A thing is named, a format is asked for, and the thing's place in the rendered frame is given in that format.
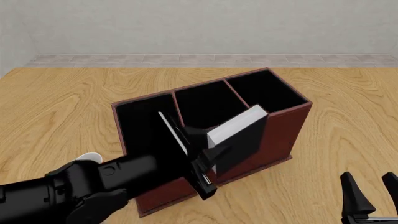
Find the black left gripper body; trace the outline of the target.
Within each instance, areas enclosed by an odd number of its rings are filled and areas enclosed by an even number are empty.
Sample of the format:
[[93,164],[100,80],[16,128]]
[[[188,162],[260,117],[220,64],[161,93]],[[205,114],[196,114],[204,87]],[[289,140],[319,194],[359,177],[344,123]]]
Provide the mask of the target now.
[[178,148],[183,152],[182,164],[186,167],[183,175],[184,178],[194,188],[202,200],[212,197],[217,188],[196,161],[198,158],[193,158],[192,154],[189,154],[190,143],[181,132],[178,124],[167,113],[161,111],[157,113],[178,143]]

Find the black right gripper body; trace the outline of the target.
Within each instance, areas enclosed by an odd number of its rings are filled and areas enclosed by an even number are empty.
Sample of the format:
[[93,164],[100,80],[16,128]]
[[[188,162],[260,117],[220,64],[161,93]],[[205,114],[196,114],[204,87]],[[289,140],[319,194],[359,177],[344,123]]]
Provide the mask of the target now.
[[398,217],[369,217],[367,214],[341,213],[342,224],[398,224]]

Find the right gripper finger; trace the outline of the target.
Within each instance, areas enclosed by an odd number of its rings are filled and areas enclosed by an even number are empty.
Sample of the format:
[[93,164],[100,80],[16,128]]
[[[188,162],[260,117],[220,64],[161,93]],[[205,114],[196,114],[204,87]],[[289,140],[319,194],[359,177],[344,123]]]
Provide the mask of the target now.
[[342,214],[371,214],[376,208],[364,196],[349,172],[340,175],[343,193]]
[[398,176],[392,172],[388,172],[382,176],[382,181],[391,196],[396,211],[398,212]]

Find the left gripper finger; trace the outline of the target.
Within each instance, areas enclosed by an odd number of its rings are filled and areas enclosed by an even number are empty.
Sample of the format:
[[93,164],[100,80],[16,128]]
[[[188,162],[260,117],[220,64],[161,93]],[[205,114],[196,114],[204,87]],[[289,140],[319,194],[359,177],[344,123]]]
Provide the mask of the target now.
[[213,166],[231,150],[229,146],[216,146],[202,150],[202,161],[206,166]]
[[210,128],[194,128],[192,126],[185,126],[183,128],[184,134],[186,135],[189,143],[195,149],[208,149],[207,134],[211,130],[214,130],[216,126]]

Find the black book with white pages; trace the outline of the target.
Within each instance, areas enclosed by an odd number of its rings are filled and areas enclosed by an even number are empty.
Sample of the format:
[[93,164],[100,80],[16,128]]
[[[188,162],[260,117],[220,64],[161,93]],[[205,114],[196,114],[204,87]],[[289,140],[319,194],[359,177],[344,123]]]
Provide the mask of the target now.
[[255,105],[207,133],[209,148],[231,148],[213,166],[218,178],[259,150],[267,115],[261,106]]

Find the red-brown desk caddy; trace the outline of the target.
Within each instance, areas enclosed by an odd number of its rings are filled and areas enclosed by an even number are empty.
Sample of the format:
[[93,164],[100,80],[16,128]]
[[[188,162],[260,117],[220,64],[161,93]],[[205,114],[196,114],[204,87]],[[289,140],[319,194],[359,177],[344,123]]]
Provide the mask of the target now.
[[260,139],[258,149],[253,154],[237,152],[228,159],[230,170],[208,173],[210,180],[222,186],[291,158],[312,102],[275,72],[261,68],[114,102],[112,108],[123,153],[138,154],[149,150],[139,143],[150,133],[144,117],[148,110],[164,109],[184,126],[211,130],[256,105],[268,113],[261,132],[252,133]]

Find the small pale flat plate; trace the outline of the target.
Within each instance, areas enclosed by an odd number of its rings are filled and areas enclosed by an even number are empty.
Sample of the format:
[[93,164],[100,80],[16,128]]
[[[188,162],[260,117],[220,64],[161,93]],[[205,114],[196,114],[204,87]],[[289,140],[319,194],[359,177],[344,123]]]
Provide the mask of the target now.
[[76,159],[76,161],[93,161],[96,162],[97,164],[101,164],[103,162],[103,158],[101,156],[101,154],[98,154],[97,152],[87,152],[82,154],[81,156],[78,156]]

